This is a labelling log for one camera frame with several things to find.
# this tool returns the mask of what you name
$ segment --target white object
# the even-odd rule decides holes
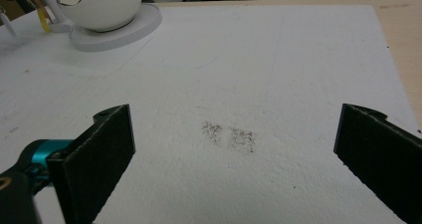
[[[1,11],[0,11],[0,20],[3,23],[3,25],[6,26],[7,30],[9,31],[10,35],[12,35],[12,37],[18,36],[15,30],[13,29],[12,25],[10,24],[9,18],[6,16],[4,12],[1,12]]]
[[[99,53],[34,32],[36,13],[13,24],[19,44],[0,28],[0,170],[129,103],[136,154],[95,223],[402,223],[333,153],[343,103],[417,128],[372,7],[160,11]],[[253,153],[231,145],[249,132]],[[64,223],[55,195],[36,196],[43,223]]]
[[[62,11],[60,10],[59,6],[57,5],[56,0],[43,0],[43,2],[45,2],[49,6],[51,11],[53,12],[56,18],[55,23],[57,24],[65,23],[68,20],[65,17],[65,15],[62,13]]]
[[[57,0],[63,13],[84,28],[105,32],[128,24],[141,0]]]
[[[161,20],[161,14],[156,6],[142,4],[133,20],[122,28],[98,33],[75,25],[70,38],[72,44],[78,50],[84,52],[105,51],[130,44],[145,37],[159,26]]]

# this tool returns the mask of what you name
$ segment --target small particle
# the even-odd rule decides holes
[[[10,129],[9,130],[9,133],[12,133],[12,132],[14,132],[14,131],[16,131],[16,129],[18,129],[19,127],[14,127],[14,128],[12,128],[12,129]]]

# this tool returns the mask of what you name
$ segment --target styrofoam sheet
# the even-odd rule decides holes
[[[416,130],[368,6],[162,8],[144,39],[83,53],[35,14],[0,28],[0,170],[130,104],[137,153],[96,223],[401,223],[333,153],[341,105]],[[53,188],[36,197],[61,223]]]

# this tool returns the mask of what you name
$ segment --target yellow object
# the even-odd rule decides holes
[[[49,25],[47,24],[47,18],[44,15],[44,11],[40,8],[37,9],[38,18],[40,18],[41,26],[46,33],[51,32]]]
[[[44,7],[43,3],[40,0],[31,0],[37,10],[41,10],[42,14],[44,15],[44,20],[49,19],[51,23],[53,23],[52,18],[50,17],[49,13],[47,12],[46,8]]]

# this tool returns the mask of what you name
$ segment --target white round base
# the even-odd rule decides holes
[[[100,33],[74,25],[70,38],[78,50],[100,52],[122,47],[145,37],[153,32],[161,21],[161,13],[156,6],[141,4],[133,20],[121,28]]]

